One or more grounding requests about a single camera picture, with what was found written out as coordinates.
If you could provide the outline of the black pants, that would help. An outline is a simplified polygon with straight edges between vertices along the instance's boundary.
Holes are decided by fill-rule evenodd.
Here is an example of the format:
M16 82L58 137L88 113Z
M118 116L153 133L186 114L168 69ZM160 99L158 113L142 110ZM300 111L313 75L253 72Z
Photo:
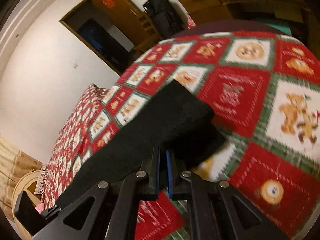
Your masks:
M82 165L55 204L63 209L100 181L123 180L151 158L155 146L173 153L183 169L197 167L226 140L212 123L214 115L207 103L172 80Z

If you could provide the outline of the pink pillow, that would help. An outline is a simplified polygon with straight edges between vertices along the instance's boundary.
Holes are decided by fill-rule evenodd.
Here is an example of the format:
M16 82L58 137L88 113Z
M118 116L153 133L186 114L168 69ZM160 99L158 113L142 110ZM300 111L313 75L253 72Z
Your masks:
M35 206L35 209L38 213L42 213L44 211L44 203L40 203L39 205Z

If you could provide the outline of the beige patterned curtain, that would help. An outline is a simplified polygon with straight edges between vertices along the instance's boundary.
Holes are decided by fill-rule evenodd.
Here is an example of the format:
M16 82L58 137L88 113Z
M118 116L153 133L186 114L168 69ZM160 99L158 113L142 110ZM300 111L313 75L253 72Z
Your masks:
M14 221L11 200L20 179L31 171L40 170L42 163L16 146L0 138L0 198L5 216Z

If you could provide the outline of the red christmas patchwork bedspread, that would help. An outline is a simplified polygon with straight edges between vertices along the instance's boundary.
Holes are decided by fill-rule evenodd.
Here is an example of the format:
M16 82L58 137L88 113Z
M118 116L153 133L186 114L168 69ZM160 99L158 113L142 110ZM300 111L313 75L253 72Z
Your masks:
M294 37L259 31L170 38L111 88L90 85L58 135L44 207L172 80L212 107L227 137L196 173L228 180L291 239L319 239L319 61Z

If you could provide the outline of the wooden chair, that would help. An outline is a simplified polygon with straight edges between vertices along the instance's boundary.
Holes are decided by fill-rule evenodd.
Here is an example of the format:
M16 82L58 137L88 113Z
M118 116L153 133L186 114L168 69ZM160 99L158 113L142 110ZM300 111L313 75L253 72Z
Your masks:
M146 12L140 13L138 15L138 20L144 30L144 34L146 35L146 37L143 38L142 42L135 47L135 51L143 54L147 50L155 46L159 41L161 41L162 36L158 32L157 28Z

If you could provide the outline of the black backpack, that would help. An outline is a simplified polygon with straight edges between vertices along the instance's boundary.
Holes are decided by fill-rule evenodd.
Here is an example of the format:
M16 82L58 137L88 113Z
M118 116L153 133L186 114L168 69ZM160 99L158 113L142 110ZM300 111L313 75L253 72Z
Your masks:
M143 8L163 38L184 30L184 23L169 0L147 0Z

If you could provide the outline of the brown wooden door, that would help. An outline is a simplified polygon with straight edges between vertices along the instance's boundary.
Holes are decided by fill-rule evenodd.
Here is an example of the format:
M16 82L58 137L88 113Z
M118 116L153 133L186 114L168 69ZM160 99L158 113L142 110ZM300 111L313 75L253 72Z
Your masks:
M139 23L138 15L142 13L131 0L114 0L116 6L106 7L101 0L91 0L92 4L103 11L112 23L136 46L146 37Z

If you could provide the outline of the red door decoration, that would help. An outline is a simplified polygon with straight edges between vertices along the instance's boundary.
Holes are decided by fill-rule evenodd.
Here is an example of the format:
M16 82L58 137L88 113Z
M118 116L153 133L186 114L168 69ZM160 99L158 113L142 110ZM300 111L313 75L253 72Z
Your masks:
M114 0L101 0L101 2L108 8L112 9L116 6Z

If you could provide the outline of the brown wooden dresser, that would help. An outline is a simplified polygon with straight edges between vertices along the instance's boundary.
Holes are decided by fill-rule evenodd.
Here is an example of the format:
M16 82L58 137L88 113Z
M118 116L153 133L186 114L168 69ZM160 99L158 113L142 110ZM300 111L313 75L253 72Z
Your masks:
M302 12L310 11L303 0L178 0L196 25L267 14L302 22Z

